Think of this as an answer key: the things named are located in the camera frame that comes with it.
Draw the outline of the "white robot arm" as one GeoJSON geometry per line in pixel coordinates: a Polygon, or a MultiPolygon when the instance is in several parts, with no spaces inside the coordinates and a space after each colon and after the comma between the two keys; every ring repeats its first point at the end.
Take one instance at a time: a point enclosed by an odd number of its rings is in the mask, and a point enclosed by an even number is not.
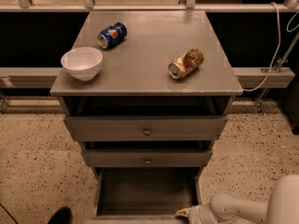
{"type": "Polygon", "coordinates": [[[299,175],[285,175],[273,187],[266,203],[238,200],[215,194],[208,204],[194,205],[176,212],[189,224],[299,224],[299,175]]]}

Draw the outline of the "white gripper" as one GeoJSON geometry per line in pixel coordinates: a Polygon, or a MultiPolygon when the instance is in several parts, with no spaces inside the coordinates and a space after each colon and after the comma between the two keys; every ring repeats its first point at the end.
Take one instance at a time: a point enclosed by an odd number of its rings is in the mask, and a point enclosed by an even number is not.
{"type": "Polygon", "coordinates": [[[180,209],[175,213],[175,217],[186,217],[189,224],[218,224],[208,204],[180,209]]]}

